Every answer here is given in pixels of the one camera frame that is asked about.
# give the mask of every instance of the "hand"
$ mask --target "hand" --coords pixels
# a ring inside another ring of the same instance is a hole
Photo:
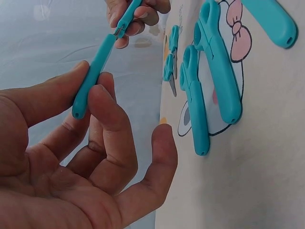
[[[42,84],[0,91],[0,228],[122,229],[163,204],[177,167],[172,130],[155,129],[145,178],[122,192],[138,164],[110,73],[90,90],[84,119],[70,114],[28,147],[28,128],[68,109],[88,68],[81,62]],[[88,127],[88,145],[60,166]]]
[[[125,13],[132,0],[105,0],[107,3],[107,19],[111,28],[116,28],[119,20]],[[134,12],[135,20],[130,23],[126,35],[116,41],[115,47],[125,48],[129,43],[129,36],[137,35],[144,31],[145,24],[156,25],[160,12],[166,14],[171,10],[170,0],[143,0],[142,6]]]

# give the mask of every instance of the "scissor blade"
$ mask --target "scissor blade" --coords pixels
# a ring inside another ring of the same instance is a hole
[[[177,51],[175,51],[173,53],[173,75],[174,75],[174,78],[177,79],[178,77],[178,69],[177,69]]]
[[[177,92],[176,92],[175,80],[173,78],[173,75],[171,75],[171,77],[170,77],[170,86],[172,88],[172,92],[173,92],[174,97],[176,97],[177,96]]]

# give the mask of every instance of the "small scissors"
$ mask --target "small scissors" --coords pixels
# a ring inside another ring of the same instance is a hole
[[[114,34],[108,34],[100,45],[95,57],[90,64],[89,71],[86,78],[82,82],[72,107],[72,115],[76,119],[84,118],[87,110],[89,90],[96,84],[101,71],[104,69],[105,64],[112,52],[114,43],[118,38],[122,38],[126,32],[127,27],[133,20],[135,10],[141,5],[142,0],[132,0],[130,6],[118,22],[118,26]]]
[[[195,152],[204,156],[210,148],[208,123],[201,83],[198,79],[198,51],[189,45],[180,67],[180,88],[186,92]]]
[[[164,71],[163,71],[163,80],[170,83],[173,95],[177,96],[177,91],[175,87],[175,80],[173,78],[173,65],[174,65],[174,56],[169,54],[165,61]]]
[[[206,0],[195,24],[194,46],[206,54],[223,121],[233,124],[240,119],[242,104],[231,60],[218,31],[219,17],[218,3]]]
[[[172,33],[169,39],[169,49],[173,54],[173,70],[174,70],[174,77],[177,79],[177,51],[178,51],[178,39],[179,39],[179,26],[174,25],[172,27]]]

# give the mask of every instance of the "cartoon print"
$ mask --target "cartoon print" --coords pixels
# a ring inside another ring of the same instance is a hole
[[[243,60],[248,56],[252,47],[252,37],[247,27],[242,24],[243,5],[240,0],[233,0],[231,4],[226,0],[218,3],[221,7],[219,31],[229,53],[236,82],[241,99],[244,93],[244,69]],[[199,57],[199,80],[203,87],[203,96],[206,106],[208,127],[210,136],[216,136],[230,127],[220,115],[214,84],[204,52]],[[185,136],[191,127],[188,103],[184,105],[179,126],[178,135]]]
[[[232,28],[233,41],[231,46],[231,61],[238,63],[245,59],[252,47],[252,37],[242,22],[243,5],[241,0],[234,0],[227,11],[227,24]]]
[[[184,104],[181,115],[180,115],[180,120],[178,124],[178,135],[180,137],[186,136],[187,133],[191,130],[191,120],[190,120],[190,112],[189,112],[189,106],[186,101]]]

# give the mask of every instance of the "scissors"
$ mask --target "scissors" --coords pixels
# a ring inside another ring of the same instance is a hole
[[[242,104],[231,60],[218,31],[219,17],[217,2],[206,0],[195,24],[194,46],[207,57],[223,121],[234,124],[240,119]]]
[[[174,25],[172,27],[172,33],[169,38],[169,49],[173,54],[173,70],[174,78],[177,79],[177,51],[178,51],[178,39],[179,39],[179,26]]]
[[[210,138],[203,91],[198,79],[198,51],[193,45],[187,46],[184,51],[180,66],[180,88],[186,92],[195,152],[204,156],[209,151]]]
[[[174,56],[169,54],[165,61],[165,66],[163,70],[163,80],[170,83],[173,95],[177,96],[177,91],[175,87],[175,80],[173,78],[173,65],[174,65]]]
[[[141,5],[142,0],[132,0],[130,6],[118,22],[114,34],[108,34],[100,45],[95,57],[90,65],[89,71],[79,88],[73,102],[72,115],[76,119],[83,119],[87,110],[87,100],[89,90],[96,84],[101,71],[112,52],[114,43],[122,38],[126,33],[127,27],[133,20],[135,10]]]
[[[272,42],[282,48],[290,48],[297,39],[294,20],[276,0],[242,0]]]

